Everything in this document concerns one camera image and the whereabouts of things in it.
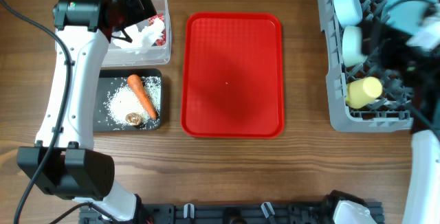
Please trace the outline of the clear plastic wrap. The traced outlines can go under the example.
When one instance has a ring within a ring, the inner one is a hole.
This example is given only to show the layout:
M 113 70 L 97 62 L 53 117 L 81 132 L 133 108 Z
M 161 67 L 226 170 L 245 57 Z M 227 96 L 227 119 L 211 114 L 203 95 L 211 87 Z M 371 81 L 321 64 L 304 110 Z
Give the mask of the clear plastic wrap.
M 143 49 L 142 34 L 137 25 L 126 27 L 123 31 L 114 32 L 111 47 L 127 53 L 138 53 Z

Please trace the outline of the mint green bowl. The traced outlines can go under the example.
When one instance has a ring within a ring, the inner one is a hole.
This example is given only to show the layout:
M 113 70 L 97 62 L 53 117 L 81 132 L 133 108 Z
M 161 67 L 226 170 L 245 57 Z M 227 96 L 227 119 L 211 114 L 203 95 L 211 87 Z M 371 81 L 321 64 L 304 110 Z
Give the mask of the mint green bowl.
M 346 26 L 342 36 L 342 59 L 345 67 L 364 63 L 367 56 L 362 53 L 362 30 L 356 26 Z

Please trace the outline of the light blue plate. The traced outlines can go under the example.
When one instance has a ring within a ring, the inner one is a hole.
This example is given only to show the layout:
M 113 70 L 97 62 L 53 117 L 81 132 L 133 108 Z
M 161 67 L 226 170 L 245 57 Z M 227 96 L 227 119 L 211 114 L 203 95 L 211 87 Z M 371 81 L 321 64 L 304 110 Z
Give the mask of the light blue plate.
M 382 22 L 385 21 L 387 25 L 408 34 L 417 33 L 420 28 L 421 18 L 428 4 L 423 1 L 409 1 L 401 3 L 390 10 L 390 7 L 398 1 L 400 0 L 387 0 L 382 10 Z

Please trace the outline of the red snack wrapper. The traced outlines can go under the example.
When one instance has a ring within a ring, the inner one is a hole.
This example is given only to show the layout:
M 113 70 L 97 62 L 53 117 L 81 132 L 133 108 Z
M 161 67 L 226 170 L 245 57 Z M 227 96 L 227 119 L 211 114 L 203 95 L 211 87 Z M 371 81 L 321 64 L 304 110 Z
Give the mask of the red snack wrapper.
M 166 24 L 164 14 L 157 14 L 148 19 L 148 39 L 153 45 L 163 46 L 166 43 Z

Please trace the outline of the yellow cup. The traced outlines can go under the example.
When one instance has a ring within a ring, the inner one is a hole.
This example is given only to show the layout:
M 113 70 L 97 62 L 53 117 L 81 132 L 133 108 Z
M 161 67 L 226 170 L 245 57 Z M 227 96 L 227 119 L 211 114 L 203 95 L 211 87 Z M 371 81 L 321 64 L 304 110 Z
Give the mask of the yellow cup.
M 383 86 L 379 79 L 370 76 L 350 82 L 346 90 L 346 104 L 353 109 L 361 109 L 381 96 Z

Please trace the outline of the light blue bowl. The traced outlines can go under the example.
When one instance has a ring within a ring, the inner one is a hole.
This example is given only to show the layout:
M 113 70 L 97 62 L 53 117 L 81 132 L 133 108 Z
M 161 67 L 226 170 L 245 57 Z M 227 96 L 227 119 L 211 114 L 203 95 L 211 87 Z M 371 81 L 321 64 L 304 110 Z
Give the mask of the light blue bowl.
M 342 27 L 356 26 L 362 21 L 360 0 L 333 0 L 333 6 Z

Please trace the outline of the orange carrot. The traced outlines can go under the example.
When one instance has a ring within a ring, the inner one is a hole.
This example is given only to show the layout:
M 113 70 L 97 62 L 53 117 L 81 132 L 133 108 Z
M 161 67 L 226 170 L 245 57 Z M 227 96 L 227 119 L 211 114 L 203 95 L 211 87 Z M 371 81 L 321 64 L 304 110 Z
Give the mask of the orange carrot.
M 150 116 L 150 118 L 156 120 L 157 119 L 156 110 L 146 94 L 141 78 L 136 74 L 132 74 L 127 78 L 127 82 L 129 87 L 131 88 L 131 90 L 134 92 L 137 99 L 139 100 L 140 104 L 143 106 L 144 110 Z

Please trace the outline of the white rice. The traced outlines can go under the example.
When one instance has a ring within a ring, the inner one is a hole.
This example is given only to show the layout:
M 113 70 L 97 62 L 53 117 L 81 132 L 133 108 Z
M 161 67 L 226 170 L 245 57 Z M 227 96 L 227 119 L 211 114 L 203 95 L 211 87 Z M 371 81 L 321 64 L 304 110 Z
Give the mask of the white rice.
M 106 131 L 125 130 L 155 130 L 160 126 L 160 118 L 150 118 L 140 104 L 134 92 L 128 85 L 126 77 L 101 78 L 100 89 L 102 99 L 98 100 L 95 108 L 95 129 L 103 128 Z M 139 126 L 130 126 L 125 120 L 129 113 L 139 113 L 143 122 Z

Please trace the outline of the white tissue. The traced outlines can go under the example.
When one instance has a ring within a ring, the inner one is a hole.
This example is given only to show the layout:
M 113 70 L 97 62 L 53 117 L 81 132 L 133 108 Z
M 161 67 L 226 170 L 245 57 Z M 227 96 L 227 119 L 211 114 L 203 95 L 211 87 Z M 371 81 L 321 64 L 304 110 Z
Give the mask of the white tissue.
M 141 42 L 139 53 L 146 53 L 154 45 L 162 46 L 166 43 L 165 22 L 158 16 L 138 23 L 137 28 Z

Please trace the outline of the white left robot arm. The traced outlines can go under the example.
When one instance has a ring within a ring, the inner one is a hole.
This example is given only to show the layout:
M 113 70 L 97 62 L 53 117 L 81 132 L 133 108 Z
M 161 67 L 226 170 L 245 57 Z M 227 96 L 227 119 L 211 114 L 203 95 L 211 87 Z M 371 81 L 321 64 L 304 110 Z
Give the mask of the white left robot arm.
M 54 6 L 57 58 L 43 123 L 17 163 L 30 187 L 76 201 L 110 223 L 146 223 L 141 198 L 115 179 L 113 158 L 94 150 L 93 114 L 102 62 L 114 32 L 154 15 L 151 0 L 59 0 Z

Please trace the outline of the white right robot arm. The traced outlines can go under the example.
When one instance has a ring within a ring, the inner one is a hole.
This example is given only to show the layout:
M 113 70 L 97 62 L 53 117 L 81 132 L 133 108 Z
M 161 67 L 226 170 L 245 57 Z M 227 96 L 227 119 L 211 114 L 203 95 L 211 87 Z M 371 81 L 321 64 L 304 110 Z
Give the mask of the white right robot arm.
M 415 90 L 406 109 L 414 116 L 412 172 L 403 223 L 439 222 L 439 58 L 433 38 L 411 36 L 381 21 L 357 25 L 363 56 L 379 54 L 381 69 L 394 70 L 406 87 Z

